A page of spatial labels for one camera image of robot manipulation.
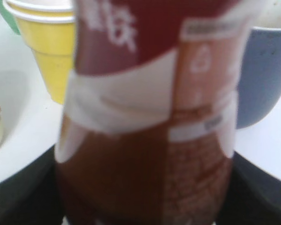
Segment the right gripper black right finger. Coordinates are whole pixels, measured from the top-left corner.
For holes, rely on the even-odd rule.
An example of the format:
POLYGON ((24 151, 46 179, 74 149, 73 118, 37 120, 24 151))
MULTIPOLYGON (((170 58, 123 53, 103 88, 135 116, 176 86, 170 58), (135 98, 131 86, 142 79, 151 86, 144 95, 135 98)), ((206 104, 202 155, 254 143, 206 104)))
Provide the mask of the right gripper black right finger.
POLYGON ((221 225, 281 225, 281 181, 234 154, 221 225))

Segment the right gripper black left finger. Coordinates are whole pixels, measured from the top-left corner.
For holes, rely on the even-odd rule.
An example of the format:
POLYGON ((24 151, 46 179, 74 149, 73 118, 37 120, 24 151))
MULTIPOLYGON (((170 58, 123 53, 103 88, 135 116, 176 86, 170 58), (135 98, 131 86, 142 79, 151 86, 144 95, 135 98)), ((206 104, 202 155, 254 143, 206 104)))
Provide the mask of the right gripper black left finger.
POLYGON ((54 148, 0 183, 0 225, 60 225, 65 215, 55 180, 54 148))

